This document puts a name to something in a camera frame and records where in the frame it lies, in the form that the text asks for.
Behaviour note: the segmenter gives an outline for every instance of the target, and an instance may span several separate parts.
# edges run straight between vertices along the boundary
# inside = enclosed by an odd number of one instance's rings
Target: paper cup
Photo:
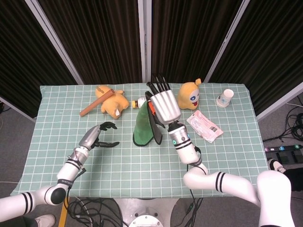
[[[226,89],[221,95],[217,97],[216,103],[219,107],[227,107],[232,97],[233,97],[233,91],[230,89]]]

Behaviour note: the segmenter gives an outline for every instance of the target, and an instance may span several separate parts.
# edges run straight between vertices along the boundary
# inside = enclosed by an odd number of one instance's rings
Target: green cloth
[[[136,119],[133,142],[137,146],[146,146],[153,139],[152,127],[147,112],[147,102],[145,101]]]

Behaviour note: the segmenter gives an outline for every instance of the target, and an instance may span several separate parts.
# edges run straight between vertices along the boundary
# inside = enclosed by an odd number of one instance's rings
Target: yellow plush toy
[[[100,98],[103,96],[110,88],[104,85],[98,86],[96,88],[96,96]],[[115,91],[115,94],[107,98],[101,106],[102,113],[108,113],[114,119],[118,119],[121,116],[121,112],[125,110],[129,103],[127,99],[123,96],[124,91]]]
[[[180,109],[195,110],[199,104],[199,84],[201,79],[196,82],[188,82],[181,86],[178,93],[178,106]]]

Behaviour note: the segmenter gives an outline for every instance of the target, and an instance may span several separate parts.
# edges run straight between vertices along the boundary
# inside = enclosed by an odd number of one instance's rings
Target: pink wrapper
[[[191,115],[187,122],[193,127],[196,133],[206,141],[212,143],[223,131],[210,120],[208,120],[199,110]]]

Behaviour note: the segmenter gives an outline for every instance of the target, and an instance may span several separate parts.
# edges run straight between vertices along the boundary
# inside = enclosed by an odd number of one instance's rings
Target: table
[[[124,90],[129,102],[144,96],[148,89],[141,84],[109,85]],[[181,84],[170,84],[177,97]],[[114,148],[94,148],[85,163],[87,172],[74,183],[70,196],[112,198],[189,198],[182,177],[186,165],[179,157],[165,129],[159,146],[153,140],[146,147],[132,142],[138,109],[123,111],[118,120],[102,114],[100,107],[84,117],[79,112],[92,103],[96,85],[41,86],[42,101],[22,178],[12,192],[35,191],[56,185],[56,175],[67,156],[91,127],[112,121],[117,130],[102,131],[100,141],[121,143]],[[231,104],[217,107],[215,99],[226,88],[234,91]],[[249,91],[241,84],[200,85],[198,109],[218,125],[223,135],[212,144],[200,138],[186,119],[194,112],[181,111],[192,142],[200,147],[204,165],[210,173],[217,171],[240,175],[256,184],[257,175],[268,170],[262,139],[251,104]],[[229,196],[212,190],[194,190],[197,197]]]

